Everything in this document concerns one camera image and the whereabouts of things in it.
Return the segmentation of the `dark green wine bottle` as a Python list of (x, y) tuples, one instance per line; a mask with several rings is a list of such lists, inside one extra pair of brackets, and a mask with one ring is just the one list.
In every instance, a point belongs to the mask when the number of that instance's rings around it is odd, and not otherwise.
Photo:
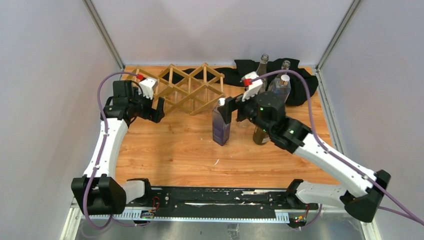
[(266, 130), (256, 126), (252, 136), (252, 140), (257, 145), (265, 145), (270, 141), (270, 137)]

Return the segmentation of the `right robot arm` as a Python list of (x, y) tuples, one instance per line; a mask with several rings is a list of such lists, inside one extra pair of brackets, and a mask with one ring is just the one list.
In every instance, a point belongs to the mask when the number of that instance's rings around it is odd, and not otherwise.
[(244, 94), (220, 98), (217, 110), (226, 124), (236, 111), (238, 121), (247, 119), (266, 132), (277, 147), (308, 160), (339, 182), (334, 185), (294, 179), (285, 195), (290, 208), (323, 204), (343, 208), (359, 221), (373, 221), (391, 179), (388, 172), (363, 167), (315, 137), (310, 127), (286, 116), (285, 103), (272, 92), (250, 98)]

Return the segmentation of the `clear bottle dark label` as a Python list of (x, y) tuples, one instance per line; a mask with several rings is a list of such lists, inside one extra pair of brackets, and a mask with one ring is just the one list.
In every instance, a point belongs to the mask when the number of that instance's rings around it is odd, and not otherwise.
[[(286, 59), (286, 60), (284, 60), (284, 61), (282, 62), (281, 69), (282, 69), (282, 70), (289, 70), (289, 69), (290, 69), (290, 66), (291, 66), (291, 61)], [(281, 78), (281, 76), (283, 76), (283, 75), (285, 75), (285, 74), (286, 74), (286, 72), (278, 73), (278, 74), (276, 75), (275, 79), (280, 79), (280, 78)]]

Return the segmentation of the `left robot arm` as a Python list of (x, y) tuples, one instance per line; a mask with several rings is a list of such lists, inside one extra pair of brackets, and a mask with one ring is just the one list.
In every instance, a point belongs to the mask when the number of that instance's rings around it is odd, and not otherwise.
[(117, 80), (112, 84), (113, 95), (100, 115), (100, 133), (93, 156), (82, 177), (71, 182), (71, 190), (81, 209), (88, 215), (121, 214), (131, 201), (149, 206), (153, 201), (151, 184), (146, 178), (132, 178), (125, 184), (116, 182), (119, 151), (129, 126), (136, 118), (159, 123), (165, 116), (164, 98), (159, 97), (153, 108), (155, 78), (139, 83)]

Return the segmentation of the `clear glass bottle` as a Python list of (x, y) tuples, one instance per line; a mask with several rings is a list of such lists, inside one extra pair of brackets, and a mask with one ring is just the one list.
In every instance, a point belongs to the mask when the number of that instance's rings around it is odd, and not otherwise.
[(269, 55), (268, 54), (263, 54), (260, 57), (260, 62), (259, 62), (258, 68), (256, 70), (256, 73), (259, 77), (262, 76), (262, 75), (265, 75), (267, 73), (268, 61), (269, 61)]

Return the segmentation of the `blue labelled bottle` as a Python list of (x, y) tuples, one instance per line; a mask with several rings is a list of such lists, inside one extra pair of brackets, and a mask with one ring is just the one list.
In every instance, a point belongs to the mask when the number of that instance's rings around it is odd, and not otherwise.
[(290, 80), (288, 74), (277, 75), (277, 77), (271, 81), (268, 91), (275, 93), (285, 103), (291, 92)]

